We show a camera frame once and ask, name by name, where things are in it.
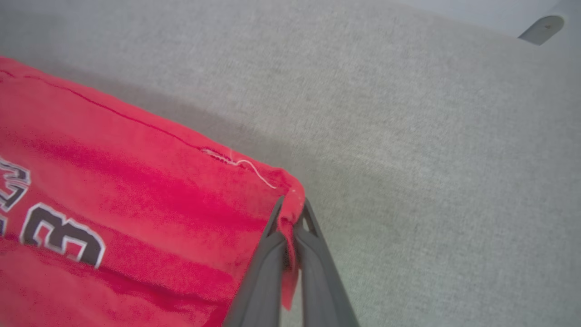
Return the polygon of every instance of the white thread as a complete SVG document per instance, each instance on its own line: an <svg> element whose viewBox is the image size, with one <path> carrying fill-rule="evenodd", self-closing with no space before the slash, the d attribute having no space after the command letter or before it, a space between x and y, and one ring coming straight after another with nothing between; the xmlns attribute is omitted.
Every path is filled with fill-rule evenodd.
<svg viewBox="0 0 581 327"><path fill-rule="evenodd" d="M216 153L216 152L214 152L214 151L212 151L210 149L202 149L202 151L205 152L207 155L210 155L210 156L212 156L214 158L217 158L217 159L219 159L221 161L224 161L228 165L239 166L242 162L246 162L247 164L249 164L252 167L252 169L254 169L254 172L256 173L256 175L258 175L258 177L266 185L268 185L271 189L275 189L276 190L276 187L270 185L269 182L267 182L266 179L264 179L264 177L262 177L262 175L260 175L260 173L258 172L258 169L256 169L256 167L254 167L254 165L250 161L245 160L245 159L242 159L242 160L238 160L238 161L234 162L234 160L228 160L228 158L225 158L225 157L221 156L220 154L218 154L218 153Z"/></svg>
<svg viewBox="0 0 581 327"><path fill-rule="evenodd" d="M260 176L260 173L258 172L258 170L256 169L256 167L254 167L254 165L253 165L253 164L252 164L250 161L248 161L248 160L244 160L244 159L242 159L242 160L239 160L239 161L237 161L237 162L236 162L236 166L238 166L238 165L239 165L241 162L246 162L246 163L250 164L250 166L251 166L251 167L254 169L254 172L256 172L256 174L258 175L258 177L259 177L259 178L260 178L260 179L261 179L263 182L265 182L265 183L266 183L266 185L270 186L270 188L271 188L271 189L275 189L275 190L277 189L276 187L274 187L274 186L270 185L270 184L269 184L269 183L266 181L266 179L264 179L264 177Z"/></svg>

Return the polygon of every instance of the stitching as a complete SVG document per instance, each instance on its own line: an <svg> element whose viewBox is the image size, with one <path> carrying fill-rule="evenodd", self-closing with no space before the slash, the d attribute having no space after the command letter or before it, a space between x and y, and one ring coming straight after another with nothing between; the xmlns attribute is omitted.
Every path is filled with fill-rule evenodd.
<svg viewBox="0 0 581 327"><path fill-rule="evenodd" d="M11 74L11 73L9 73L9 72L7 72L7 71L5 71L5 70L0 70L0 72L6 73L7 75L9 75L9 76L11 76L11 77L14 77L14 78L16 78L16 76L14 76L13 74ZM276 187L274 187L274 186L270 185L270 184L269 184L269 182L267 182L267 181L266 181L266 179L264 179L264 177L262 177L262 176L259 174L259 172L258 172L258 170L256 169L256 167L255 167L255 166L254 166L254 165L253 165L253 164L252 164L250 161L248 161L248 160L242 159L242 160L239 160L238 162L234 162L233 160L228 160L228 159L225 159L224 157L222 157L221 155L219 155L217 152L215 152L215 151L213 151L213 150L210 150L210 149L207 149L207 148L200 148L200 147L197 147L197 146L195 146L195 145L192 145L192 144L190 144L190 143L186 142L186 141L185 141L183 138L181 138L181 137L179 137L179 136L177 136L177 135L175 135L175 134L172 134L172 133L168 132L167 130L163 130L163 129L161 129L161 128L157 127L157 126L154 126L154 125L152 125L152 124L148 124L148 123L146 123L146 122L142 122L141 120L138 120L138 119L135 119L135 118L129 117L129 116L127 116L127 115L124 115L124 114L120 113L119 111L116 111L115 109L109 108L109 107L108 107L108 106L106 106L106 105L103 105L103 104L100 104L100 103L98 103L98 102L95 102L95 101L93 101L93 100L91 100L91 99L89 99L89 98L85 97L84 95L82 95L82 94L80 94L80 93L78 93L78 92L76 92L76 91L73 91L73 90L71 90L70 88L67 88L67 87L63 87L63 86L59 86L59 85L52 84L52 83L50 83L50 82L48 82L48 81L46 81L46 80L44 80L44 79L42 79L42 78L40 78L40 77L38 77L38 76L30 76L30 75L25 75L25 76L23 76L23 78L25 78L25 79L34 79L34 80L39 80L39 81L41 81L41 82L44 82L44 83L46 83L46 84L48 84L48 85L50 85L50 86L52 86L52 87L56 87L56 88L60 88L60 89L62 89L62 90L69 91L69 92L71 92L71 93L73 93L74 95L76 95L76 96L78 96L78 97L80 97L80 98L84 99L85 101L87 101L87 102L89 102L89 103L92 103L92 104L94 104L94 105L96 105L96 106L99 106L99 107L101 107L101 108L103 108L103 109L106 109L106 110L108 110L108 111L111 111L111 112L113 112L113 113L115 113L115 114L117 114L117 115L119 115L119 116L121 116L121 117L123 117L123 118L125 118L125 119L131 120L131 121L133 121L133 122L136 122L136 123L142 124L142 125L144 125L144 126L150 127L151 129L154 129L154 130L157 130L157 131L159 131L159 132L162 132L162 133L164 133L164 134L166 134L166 135L168 135L168 136L171 136L171 137L175 138L176 140L178 140L178 141L180 141L180 142L184 143L185 145L187 145L187 146L189 146L189 147L191 147L191 148L194 148L194 149L196 149L196 150L198 150L198 151L204 152L205 154L207 154L207 155L210 155L210 156L212 156L212 157L214 157L214 158L220 159L220 160L224 161L225 163L227 163L227 164L229 164L229 165L233 165L233 166L240 166L240 164L241 164L241 163L243 163L243 162L246 162L246 163L250 164L250 166L252 167L252 169L254 169L254 172L256 173L256 175L257 175L257 176L258 176L258 177L259 177L259 178L260 178L260 179L261 179L261 180L262 180L262 181L263 181L263 182L264 182L266 185L268 185L268 186L269 186L269 187L271 187L272 189L276 189Z"/></svg>

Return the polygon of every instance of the printed number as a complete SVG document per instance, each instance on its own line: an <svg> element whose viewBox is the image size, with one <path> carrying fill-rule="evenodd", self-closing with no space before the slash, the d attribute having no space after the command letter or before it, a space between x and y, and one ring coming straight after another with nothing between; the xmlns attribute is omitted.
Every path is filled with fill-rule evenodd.
<svg viewBox="0 0 581 327"><path fill-rule="evenodd" d="M65 254L67 244L74 243L81 247L75 259L79 262L99 268L105 253L103 240L89 227L67 219L65 215L53 208L39 203L28 210L26 221L20 234L22 244L40 246L38 236L41 227L49 230L44 239L44 246L60 254Z"/></svg>
<svg viewBox="0 0 581 327"><path fill-rule="evenodd" d="M0 158L0 170L7 171L2 175L5 180L4 185L12 191L8 194L0 190L0 209L8 212L26 193L30 185L30 172L2 158Z"/></svg>

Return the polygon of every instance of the white wall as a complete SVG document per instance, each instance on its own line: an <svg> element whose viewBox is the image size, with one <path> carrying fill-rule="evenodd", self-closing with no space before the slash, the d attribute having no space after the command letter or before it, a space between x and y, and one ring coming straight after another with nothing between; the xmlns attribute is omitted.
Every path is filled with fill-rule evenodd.
<svg viewBox="0 0 581 327"><path fill-rule="evenodd" d="M397 0L449 19L518 37L559 0Z"/></svg>

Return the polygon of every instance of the seam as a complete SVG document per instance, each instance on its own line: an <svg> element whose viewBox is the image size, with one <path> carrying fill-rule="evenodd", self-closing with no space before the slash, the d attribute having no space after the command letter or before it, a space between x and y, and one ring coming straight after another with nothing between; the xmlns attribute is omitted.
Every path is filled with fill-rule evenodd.
<svg viewBox="0 0 581 327"><path fill-rule="evenodd" d="M6 74L7 74L7 75L9 75L10 77L14 77L14 78L16 78L16 76L15 76L15 75L13 75L13 74L11 74L11 73L9 73L9 72L5 71L5 70L0 70L0 72L6 73ZM133 118L133 117L127 116L127 115L125 115L125 114L123 114L123 113L120 113L119 111L116 111L116 110L115 110L115 109L113 109L113 108L109 108L108 106L106 106L106 105L104 105L104 104L100 104L100 103L98 103L98 102L96 102L96 101L93 101L93 100L91 100L91 99L89 99L89 98L85 97L84 95L82 95L82 94L80 94L80 93L78 93L78 92L76 92L76 91L73 91L73 90L71 90L71 89L70 89L70 88L68 88L68 87L63 87L63 86L59 86L59 85L56 85L56 84L52 84L52 83L50 83L50 82L48 82L48 81L46 81L46 80L44 80L44 79L42 79L42 78L40 78L40 77L38 77L38 76L30 76L30 75L25 75L25 76L23 76L23 78L25 78L25 79L33 79L33 80L39 80L39 81L41 81L41 82L43 82L43 83L45 83L45 84L47 84L47 85L50 85L50 86L52 86L52 87L56 87L56 88L59 88L59 89L61 89L61 90L66 90L66 91L69 91L69 92L73 93L74 95L76 95L76 96L78 96L78 97L82 98L83 100L85 100L85 101L87 101L87 102L89 102L89 103L91 103L91 104L94 104L94 105L96 105L96 106L99 106L99 107L101 107L101 108L103 108L103 109L105 109L105 110L108 110L108 111L110 111L110 112L113 112L113 113L115 113L116 115L119 115L119 116L121 116L121 117L123 117L123 118L125 118L125 119L128 119L128 120L131 120L131 121L133 121L133 122L136 122L136 123L142 124L142 125L144 125L144 126L147 126L147 127L151 128L151 129L153 129L153 130L157 130L157 131L159 131L159 132L161 132L161 133L164 133L164 134L166 134L166 135L168 135L168 136L170 136L170 137L173 137L174 139L176 139L176 140L178 140L178 141L182 142L183 144L185 144L185 145L187 145L187 146L189 146L189 147L191 147L191 148L194 148L194 149L196 149L196 150L198 150L198 151L200 151L200 152L202 152L202 153L204 153L204 154L206 154L206 155L208 154L208 153L205 151L207 148L200 148L200 147L197 147L197 146L195 146L195 145L193 145L193 144L190 144L190 143L188 143L186 140L184 140L183 138L181 138L181 137L179 137L179 136L177 136L177 135L175 135L175 134L173 134L173 133L170 133L170 132L169 132L169 131L167 131L167 130L163 130L163 129L161 129L161 128L159 128L159 127L155 126L155 125L148 124L148 123L146 123L146 122L143 122L143 121L141 121L141 120L139 120L139 119L136 119L136 118ZM271 187L271 188L273 188L273 189L276 189L276 187L274 187L274 186L270 185L270 184L269 184L269 183L268 183L268 182L267 182L267 181L266 181L266 180L265 180L265 179L264 179L264 178L263 178L263 177L262 177L262 176L261 176L261 175L258 173L258 170L257 170L257 169L254 167L254 165L253 165L251 162L249 162L249 161L245 161L245 162L248 162L248 163L251 165L251 167L253 168L253 171L254 171L254 173L256 173L256 174L257 174L257 176L258 176L258 177L259 177L259 178L260 178L260 179L261 179L263 182L265 182L265 183L266 183L266 185L270 186L270 187ZM248 169L248 168L245 168L245 167L243 167L243 166L240 166L240 165L236 165L236 166L238 166L238 167L240 167L240 168L242 168L242 169L244 169L244 170L252 171L252 170L250 170L250 169Z"/></svg>

